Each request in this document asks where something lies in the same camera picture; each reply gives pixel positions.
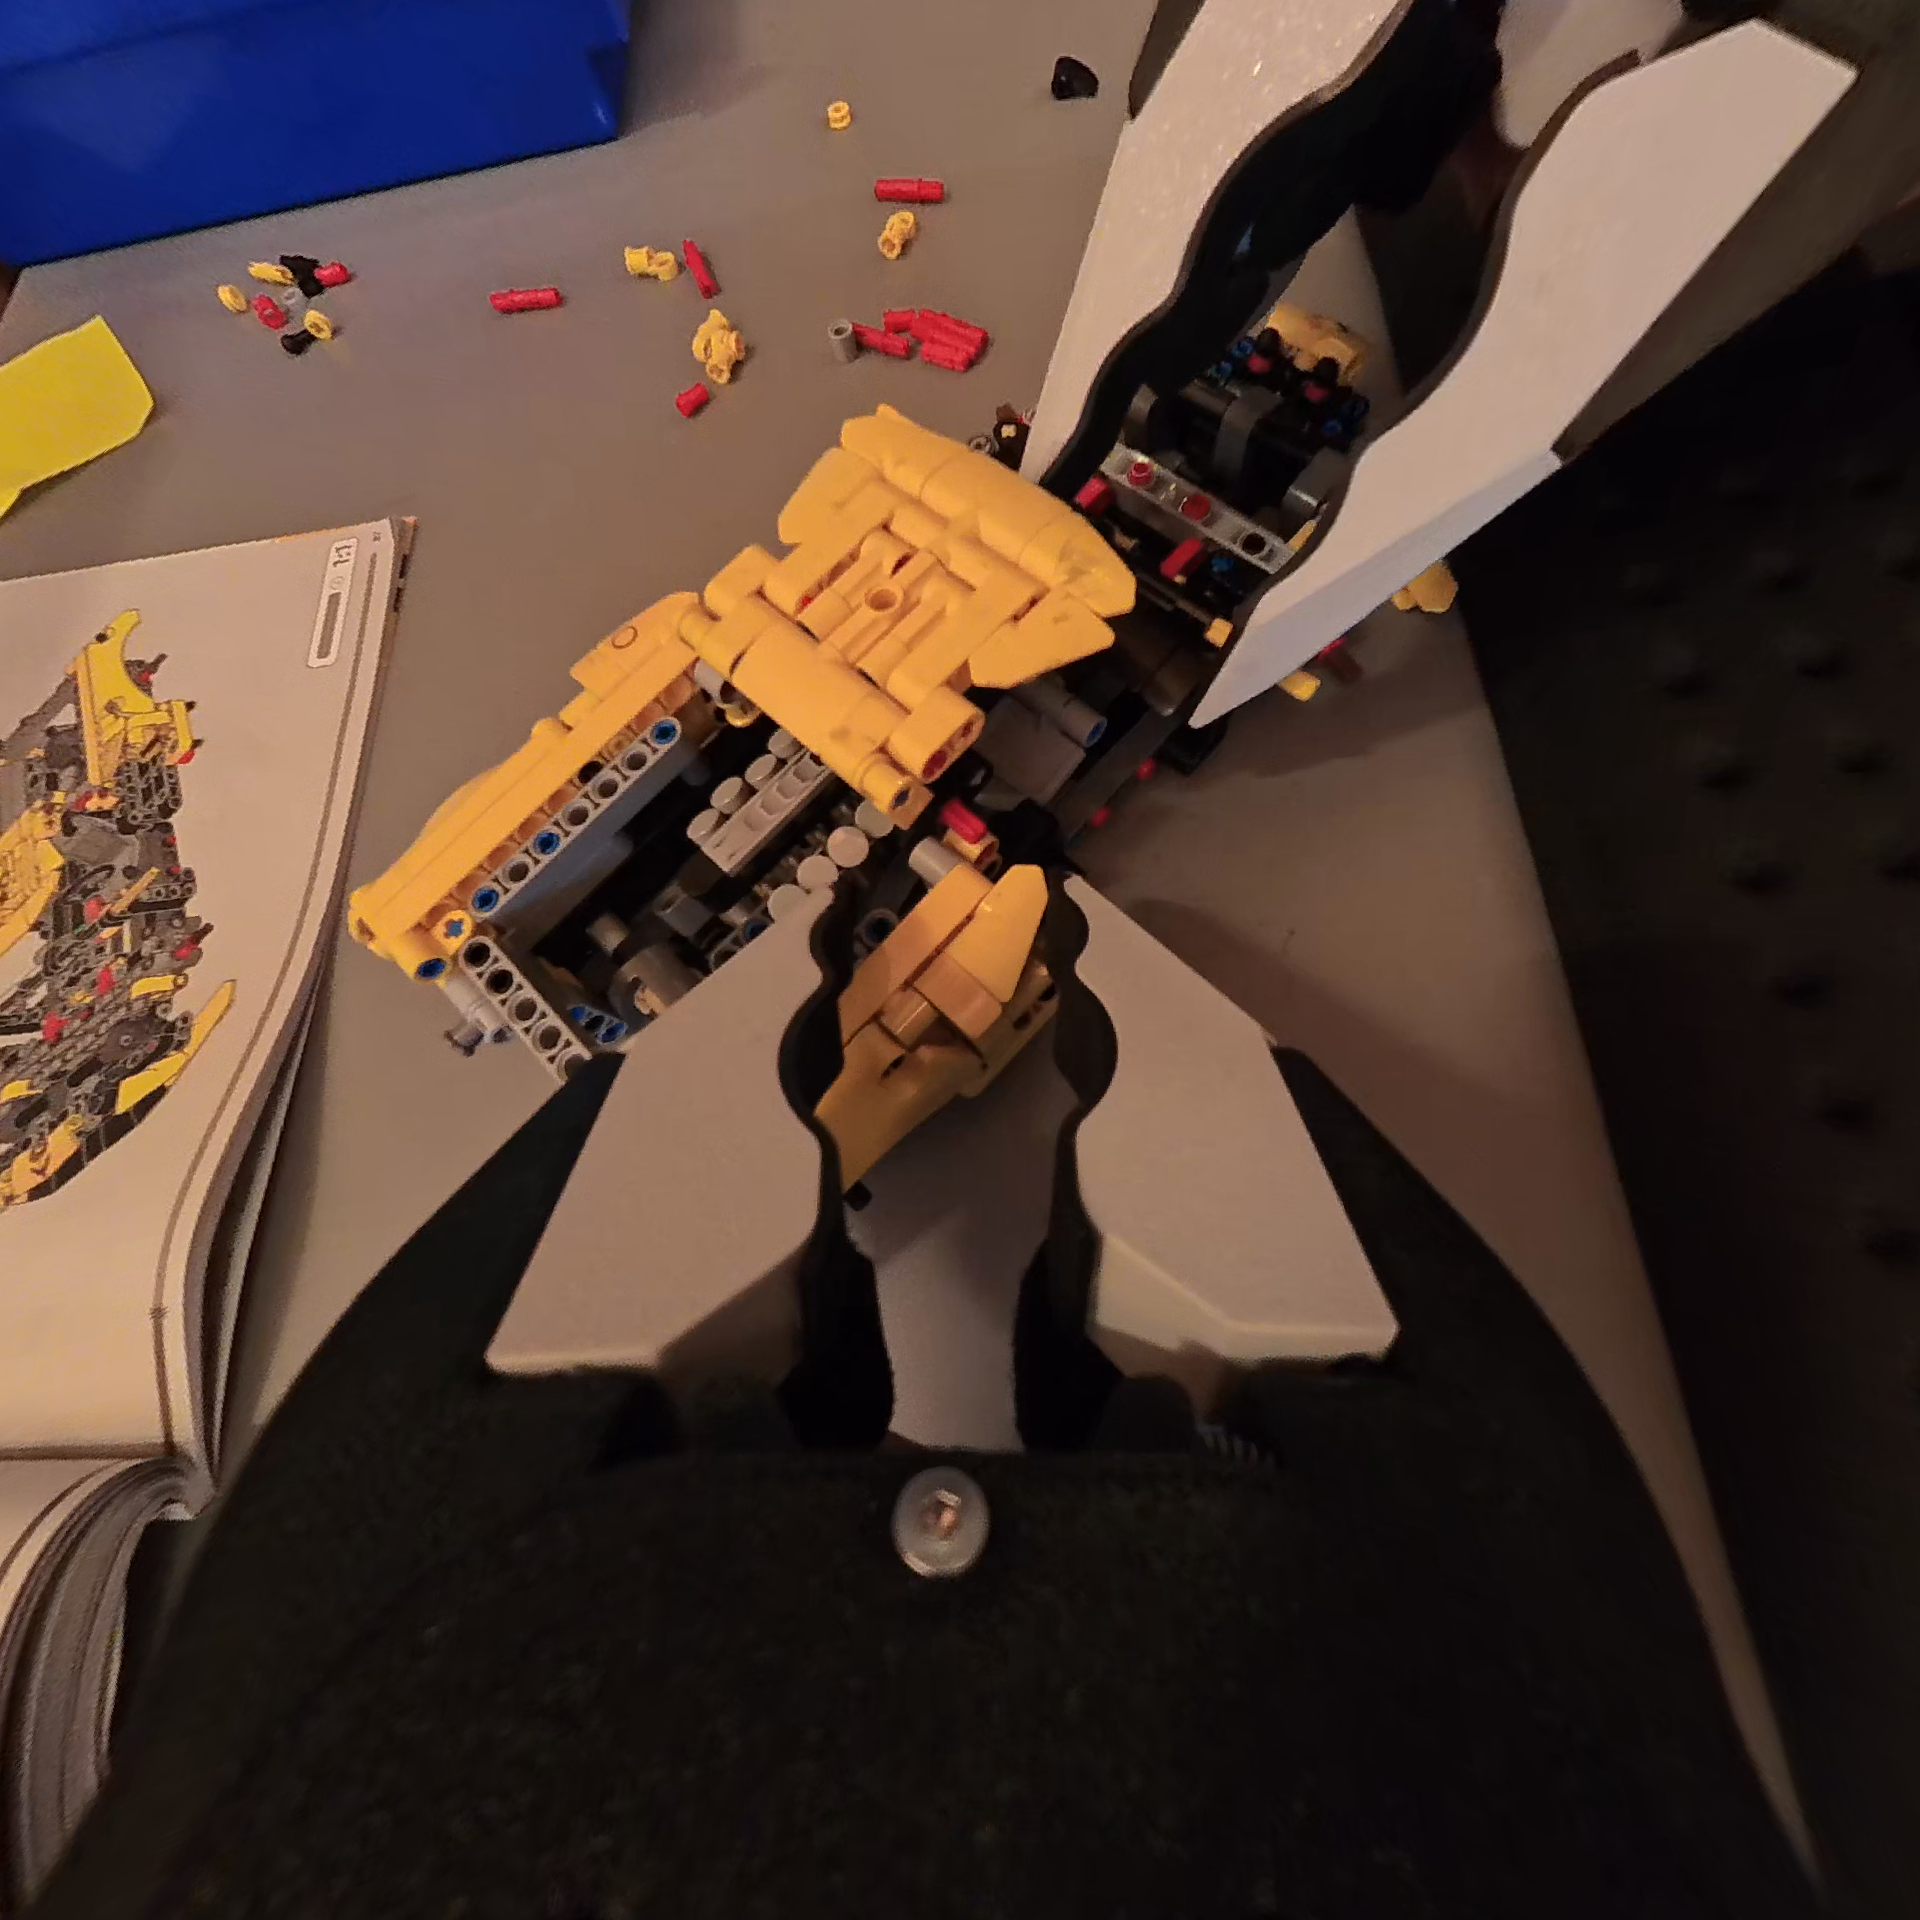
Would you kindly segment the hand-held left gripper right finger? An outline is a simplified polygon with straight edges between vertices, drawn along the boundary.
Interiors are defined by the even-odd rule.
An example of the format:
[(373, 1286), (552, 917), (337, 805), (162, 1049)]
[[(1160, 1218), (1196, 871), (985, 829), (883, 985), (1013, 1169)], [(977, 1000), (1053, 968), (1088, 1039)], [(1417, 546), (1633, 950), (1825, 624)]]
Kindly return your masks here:
[(1110, 1366), (1388, 1353), (1399, 1320), (1282, 1087), (1265, 1025), (1182, 968), (1088, 879), (1075, 976), (1122, 1059), (1075, 1134), (1095, 1218), (1095, 1348)]

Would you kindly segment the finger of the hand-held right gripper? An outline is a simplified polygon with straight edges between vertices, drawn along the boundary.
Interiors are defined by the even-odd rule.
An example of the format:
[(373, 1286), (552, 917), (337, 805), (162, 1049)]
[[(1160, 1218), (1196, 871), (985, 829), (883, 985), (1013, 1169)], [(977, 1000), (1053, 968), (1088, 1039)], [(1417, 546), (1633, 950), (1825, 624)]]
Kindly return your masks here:
[(1489, 293), (1441, 387), (1358, 451), (1189, 725), (1282, 682), (1565, 471), (1569, 423), (1859, 72), (1747, 22), (1569, 106), (1503, 202)]
[(1417, 87), (1417, 7), (1160, 7), (1032, 404), (1032, 485), (1075, 498), (1137, 387), (1182, 387), (1379, 172)]

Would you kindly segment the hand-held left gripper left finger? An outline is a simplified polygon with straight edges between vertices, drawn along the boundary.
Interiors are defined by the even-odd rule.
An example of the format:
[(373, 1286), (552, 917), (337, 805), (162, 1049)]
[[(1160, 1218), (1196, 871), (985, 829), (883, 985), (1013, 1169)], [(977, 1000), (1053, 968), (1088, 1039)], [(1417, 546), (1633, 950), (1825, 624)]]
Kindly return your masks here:
[(781, 1039), (824, 985), (809, 889), (629, 1049), (489, 1343), (489, 1366), (781, 1379), (799, 1361), (799, 1251), (818, 1141), (781, 1095)]

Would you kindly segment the yellow toy brick car model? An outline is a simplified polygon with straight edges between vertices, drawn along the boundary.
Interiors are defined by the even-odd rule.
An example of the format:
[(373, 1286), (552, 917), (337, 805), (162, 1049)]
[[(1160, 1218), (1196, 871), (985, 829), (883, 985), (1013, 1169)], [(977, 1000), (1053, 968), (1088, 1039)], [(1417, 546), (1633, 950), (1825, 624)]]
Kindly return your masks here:
[(571, 704), (349, 889), (349, 936), (449, 999), (449, 1049), (552, 1079), (620, 1055), (763, 933), (853, 902), (818, 1126), (853, 1194), (1053, 1017), (1046, 871), (1128, 782), (1196, 777), (1246, 614), (1369, 434), (1369, 341), (1279, 300), (1137, 392), (1064, 499), (1029, 414), (952, 442), (841, 423), (777, 546), (629, 614)]

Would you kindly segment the scattered small toy brick pieces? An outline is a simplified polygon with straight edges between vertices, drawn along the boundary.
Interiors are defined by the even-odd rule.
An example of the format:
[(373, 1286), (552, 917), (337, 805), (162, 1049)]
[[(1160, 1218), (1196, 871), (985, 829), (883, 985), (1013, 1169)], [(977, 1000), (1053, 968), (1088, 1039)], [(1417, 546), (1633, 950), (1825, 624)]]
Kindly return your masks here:
[(1046, 60), (998, 60), (940, 7), (918, 23), (940, 40), (750, 51), (595, 159), (384, 202), (320, 248), (332, 309), (272, 360), (396, 380), (405, 410), (498, 414), (526, 387), (559, 442), (588, 414), (666, 434), (1029, 396), (1107, 119), (1046, 106)]

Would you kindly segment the black dimpled chair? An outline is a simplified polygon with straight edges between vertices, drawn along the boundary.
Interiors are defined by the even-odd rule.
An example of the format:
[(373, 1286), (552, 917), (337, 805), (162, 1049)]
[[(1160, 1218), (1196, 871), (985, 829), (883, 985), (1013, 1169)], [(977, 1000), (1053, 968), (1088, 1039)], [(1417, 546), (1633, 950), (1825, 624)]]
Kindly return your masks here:
[(1920, 279), (1844, 262), (1455, 556), (1838, 1911), (1920, 1911)]

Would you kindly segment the open instruction booklet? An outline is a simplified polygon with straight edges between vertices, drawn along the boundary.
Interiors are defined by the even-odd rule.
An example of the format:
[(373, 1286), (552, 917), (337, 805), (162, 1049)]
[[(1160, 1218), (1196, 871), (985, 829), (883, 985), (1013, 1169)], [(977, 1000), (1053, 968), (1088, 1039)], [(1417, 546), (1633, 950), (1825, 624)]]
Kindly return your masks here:
[(140, 1540), (221, 1475), (409, 532), (0, 583), (6, 1911), (104, 1782)]

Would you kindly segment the blue storage bin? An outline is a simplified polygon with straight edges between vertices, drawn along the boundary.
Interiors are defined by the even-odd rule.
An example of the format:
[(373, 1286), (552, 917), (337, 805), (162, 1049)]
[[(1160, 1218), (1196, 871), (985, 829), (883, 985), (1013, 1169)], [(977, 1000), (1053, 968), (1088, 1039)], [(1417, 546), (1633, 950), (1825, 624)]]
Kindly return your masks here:
[(626, 0), (6, 0), (0, 262), (588, 151)]

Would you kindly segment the yellow paper piece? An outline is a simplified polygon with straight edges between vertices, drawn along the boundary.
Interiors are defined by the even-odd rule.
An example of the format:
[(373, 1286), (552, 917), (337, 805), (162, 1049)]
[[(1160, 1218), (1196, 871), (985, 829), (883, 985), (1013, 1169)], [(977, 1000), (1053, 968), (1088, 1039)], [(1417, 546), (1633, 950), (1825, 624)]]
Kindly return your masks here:
[(159, 396), (109, 322), (85, 322), (0, 364), (0, 515), (18, 498), (146, 434)]

